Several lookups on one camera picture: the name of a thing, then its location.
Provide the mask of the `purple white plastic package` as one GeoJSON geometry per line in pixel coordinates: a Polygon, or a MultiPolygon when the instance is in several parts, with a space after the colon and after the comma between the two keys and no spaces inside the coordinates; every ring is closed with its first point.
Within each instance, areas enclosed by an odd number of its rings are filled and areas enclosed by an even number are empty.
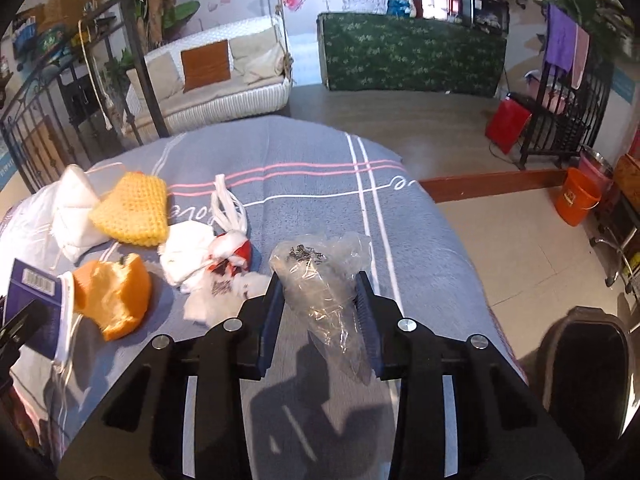
{"type": "Polygon", "coordinates": [[[54,276],[15,259],[4,320],[15,328],[21,346],[63,363],[70,354],[74,295],[70,272],[54,276]]]}

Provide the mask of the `orange peel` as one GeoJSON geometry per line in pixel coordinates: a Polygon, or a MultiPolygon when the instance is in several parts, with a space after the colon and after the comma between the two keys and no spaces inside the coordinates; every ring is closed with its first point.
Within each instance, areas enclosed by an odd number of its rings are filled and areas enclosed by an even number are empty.
{"type": "Polygon", "coordinates": [[[152,280],[137,254],[122,262],[92,260],[73,273],[74,312],[88,318],[105,341],[122,339],[142,323],[152,280]]]}

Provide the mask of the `white face mask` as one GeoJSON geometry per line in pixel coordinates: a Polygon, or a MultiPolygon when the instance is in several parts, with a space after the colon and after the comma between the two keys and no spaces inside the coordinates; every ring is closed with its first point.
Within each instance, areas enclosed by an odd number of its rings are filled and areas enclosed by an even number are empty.
{"type": "Polygon", "coordinates": [[[99,203],[85,171],[77,165],[68,166],[54,194],[50,234],[60,253],[71,263],[78,263],[91,248],[110,239],[89,218],[99,203]]]}

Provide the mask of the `white red plastic bag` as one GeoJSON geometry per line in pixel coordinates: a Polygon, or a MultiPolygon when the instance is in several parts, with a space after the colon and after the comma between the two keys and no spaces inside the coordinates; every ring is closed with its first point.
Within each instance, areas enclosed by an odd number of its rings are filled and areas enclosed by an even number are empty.
{"type": "Polygon", "coordinates": [[[210,209],[221,232],[194,272],[198,281],[190,286],[183,310],[187,321],[206,327],[236,318],[244,302],[262,296],[270,282],[268,275],[250,270],[253,253],[246,210],[227,188],[224,174],[215,177],[210,209]]]}

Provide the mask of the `white tissue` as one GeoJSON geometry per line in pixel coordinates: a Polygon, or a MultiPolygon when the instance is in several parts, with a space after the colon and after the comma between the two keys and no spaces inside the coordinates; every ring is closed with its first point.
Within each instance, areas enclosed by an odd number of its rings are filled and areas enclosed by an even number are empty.
{"type": "Polygon", "coordinates": [[[206,223],[186,220],[170,226],[167,240],[157,248],[166,282],[184,294],[197,288],[214,238],[214,229],[206,223]]]}

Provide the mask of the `yellow foam fruit net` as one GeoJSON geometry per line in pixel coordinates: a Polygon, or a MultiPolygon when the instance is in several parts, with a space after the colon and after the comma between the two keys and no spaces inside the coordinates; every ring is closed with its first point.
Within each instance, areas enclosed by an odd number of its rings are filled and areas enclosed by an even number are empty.
{"type": "Polygon", "coordinates": [[[119,243],[154,247],[168,237],[167,185],[139,171],[128,171],[88,214],[93,225],[119,243]]]}

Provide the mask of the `clear plastic bag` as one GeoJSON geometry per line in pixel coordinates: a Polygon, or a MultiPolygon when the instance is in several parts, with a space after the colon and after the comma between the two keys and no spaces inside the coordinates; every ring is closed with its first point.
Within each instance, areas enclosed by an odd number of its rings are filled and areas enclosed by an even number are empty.
{"type": "Polygon", "coordinates": [[[356,232],[299,235],[277,244],[269,263],[285,303],[320,354],[354,382],[367,385],[372,370],[355,302],[356,276],[370,268],[370,237],[356,232]]]}

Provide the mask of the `orange patterned box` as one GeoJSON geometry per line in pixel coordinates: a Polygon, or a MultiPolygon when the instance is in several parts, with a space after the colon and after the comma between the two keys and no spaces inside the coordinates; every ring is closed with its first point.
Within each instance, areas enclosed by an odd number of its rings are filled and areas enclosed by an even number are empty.
{"type": "Polygon", "coordinates": [[[640,211],[640,166],[629,154],[622,156],[614,169],[615,184],[636,211],[640,211]]]}

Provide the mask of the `red bag on floor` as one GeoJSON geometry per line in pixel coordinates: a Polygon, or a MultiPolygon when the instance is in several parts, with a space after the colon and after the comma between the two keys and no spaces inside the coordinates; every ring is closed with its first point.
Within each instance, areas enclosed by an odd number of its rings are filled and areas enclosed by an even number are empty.
{"type": "Polygon", "coordinates": [[[507,96],[490,118],[485,136],[507,155],[525,129],[532,113],[520,101],[507,96]]]}

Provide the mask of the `black metal rack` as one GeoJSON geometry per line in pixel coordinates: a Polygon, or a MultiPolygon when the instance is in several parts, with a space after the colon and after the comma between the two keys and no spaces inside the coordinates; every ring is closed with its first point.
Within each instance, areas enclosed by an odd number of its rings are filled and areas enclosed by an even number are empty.
{"type": "Polygon", "coordinates": [[[602,124],[614,73],[614,65],[596,47],[588,52],[582,82],[570,84],[570,74],[544,62],[533,96],[516,100],[530,113],[523,129],[520,159],[526,168],[532,157],[554,157],[561,165],[591,148],[602,124]]]}

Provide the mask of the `white wicker swing sofa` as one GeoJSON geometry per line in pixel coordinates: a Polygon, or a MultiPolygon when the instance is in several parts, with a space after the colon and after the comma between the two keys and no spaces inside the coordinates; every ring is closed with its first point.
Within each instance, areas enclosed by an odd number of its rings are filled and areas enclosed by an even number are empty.
{"type": "Polygon", "coordinates": [[[197,32],[145,55],[144,62],[170,134],[277,112],[293,87],[277,14],[197,32]]]}

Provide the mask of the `green patterned covered table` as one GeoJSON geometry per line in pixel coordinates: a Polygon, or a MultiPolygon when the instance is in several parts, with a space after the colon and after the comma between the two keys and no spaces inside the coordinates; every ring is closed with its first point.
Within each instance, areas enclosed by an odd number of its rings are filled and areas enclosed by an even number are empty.
{"type": "Polygon", "coordinates": [[[491,98],[506,58],[506,38],[431,18],[324,12],[317,35],[321,77],[331,91],[491,98]]]}

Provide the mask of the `purple towel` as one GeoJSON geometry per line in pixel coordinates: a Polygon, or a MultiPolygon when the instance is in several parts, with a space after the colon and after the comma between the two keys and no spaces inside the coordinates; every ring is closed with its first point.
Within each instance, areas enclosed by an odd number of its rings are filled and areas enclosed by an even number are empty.
{"type": "Polygon", "coordinates": [[[574,63],[577,24],[552,3],[548,4],[547,22],[544,60],[564,73],[569,73],[574,63]]]}

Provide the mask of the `small television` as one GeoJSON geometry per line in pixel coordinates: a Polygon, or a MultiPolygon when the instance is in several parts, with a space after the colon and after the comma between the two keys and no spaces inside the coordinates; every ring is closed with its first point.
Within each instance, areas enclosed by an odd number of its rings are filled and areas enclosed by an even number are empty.
{"type": "Polygon", "coordinates": [[[471,25],[486,34],[505,37],[510,27],[510,6],[503,0],[469,0],[471,25]]]}

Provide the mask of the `black iron bed frame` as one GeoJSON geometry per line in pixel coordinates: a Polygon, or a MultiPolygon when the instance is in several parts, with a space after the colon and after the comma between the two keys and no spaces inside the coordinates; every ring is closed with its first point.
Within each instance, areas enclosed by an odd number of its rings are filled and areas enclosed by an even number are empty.
{"type": "Polygon", "coordinates": [[[107,0],[80,18],[32,66],[1,114],[2,141],[28,192],[169,131],[132,0],[107,0]]]}

